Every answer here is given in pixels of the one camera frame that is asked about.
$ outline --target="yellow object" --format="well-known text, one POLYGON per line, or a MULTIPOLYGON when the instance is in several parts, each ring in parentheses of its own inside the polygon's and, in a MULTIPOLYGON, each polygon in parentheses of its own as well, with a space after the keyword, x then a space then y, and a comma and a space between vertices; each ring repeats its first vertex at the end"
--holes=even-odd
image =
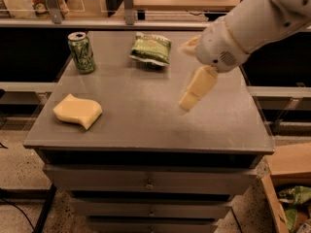
POLYGON ((189 112, 214 87, 217 77, 218 72, 212 66, 198 68, 179 101, 180 108, 189 112))
POLYGON ((53 108, 56 117, 65 122, 78 123, 88 130, 102 114, 101 106, 93 100, 67 95, 53 108))

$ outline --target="green soda can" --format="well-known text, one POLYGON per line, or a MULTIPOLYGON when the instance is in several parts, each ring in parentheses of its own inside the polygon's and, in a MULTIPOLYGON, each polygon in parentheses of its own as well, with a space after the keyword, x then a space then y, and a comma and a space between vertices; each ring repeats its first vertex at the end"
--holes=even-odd
POLYGON ((85 32, 74 32, 68 36, 71 56, 81 74, 95 70, 95 61, 89 38, 85 32))

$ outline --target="speckled floor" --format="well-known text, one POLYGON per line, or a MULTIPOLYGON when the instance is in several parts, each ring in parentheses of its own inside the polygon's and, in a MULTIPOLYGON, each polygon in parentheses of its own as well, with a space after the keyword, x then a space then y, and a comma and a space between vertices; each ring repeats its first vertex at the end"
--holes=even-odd
MULTIPOLYGON (((31 122, 7 121, 0 129, 0 143, 7 147, 0 148, 0 188, 6 189, 49 189, 50 181, 42 171, 43 162, 33 150, 23 146, 31 122)), ((288 145, 311 142, 311 134, 301 133, 297 136, 274 137, 275 145, 288 145)), ((271 233, 273 222, 265 199, 260 178, 269 173, 265 159, 257 167, 258 178, 253 182, 243 196, 233 200, 233 211, 239 221, 241 230, 234 218, 233 212, 219 221, 216 233, 271 233)), ((43 202, 12 201, 16 203, 36 224, 43 202)), ((30 233, 32 232, 25 216, 15 207, 0 201, 0 232, 1 233, 30 233)), ((52 208, 46 220, 45 233, 90 233, 85 218, 78 216, 69 204, 69 196, 61 190, 55 194, 52 208)))

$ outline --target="yellow sponge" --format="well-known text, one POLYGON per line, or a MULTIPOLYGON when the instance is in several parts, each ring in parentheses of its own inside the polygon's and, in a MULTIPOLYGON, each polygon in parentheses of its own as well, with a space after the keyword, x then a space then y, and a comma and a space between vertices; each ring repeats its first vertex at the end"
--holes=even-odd
POLYGON ((88 130, 102 114, 101 106, 93 100, 68 94, 53 108, 56 117, 65 122, 78 123, 88 130))
POLYGON ((179 107, 189 112, 216 84, 218 72, 212 66, 198 68, 179 101, 179 107))

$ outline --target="black cable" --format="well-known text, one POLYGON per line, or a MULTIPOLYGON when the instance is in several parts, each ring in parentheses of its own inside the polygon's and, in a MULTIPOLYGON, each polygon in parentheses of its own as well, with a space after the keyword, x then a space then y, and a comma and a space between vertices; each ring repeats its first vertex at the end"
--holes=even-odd
POLYGON ((238 220, 237 217, 236 217, 236 214, 235 214, 235 212, 234 212, 234 210, 233 210, 233 207, 231 208, 231 211, 232 211, 233 217, 234 217, 234 219, 235 219, 235 221, 236 221, 236 224, 237 224, 237 226, 239 227, 240 232, 243 233, 242 228, 241 228, 241 224, 240 224, 239 220, 238 220))
POLYGON ((0 143, 0 149, 8 149, 8 147, 4 146, 2 143, 0 143))
POLYGON ((29 217, 27 216, 27 214, 26 214, 20 207, 18 207, 18 206, 15 205, 14 203, 12 203, 12 202, 10 202, 10 201, 4 199, 4 198, 0 198, 0 199, 1 199, 2 201, 4 201, 5 203, 7 203, 7 204, 9 204, 9 205, 11 205, 11 206, 17 208, 21 213, 23 213, 23 215, 24 215, 24 216, 26 217, 26 219, 28 220, 28 222, 29 222, 31 228, 32 228, 33 230, 35 230, 35 227, 34 227, 33 224, 31 223, 29 217))

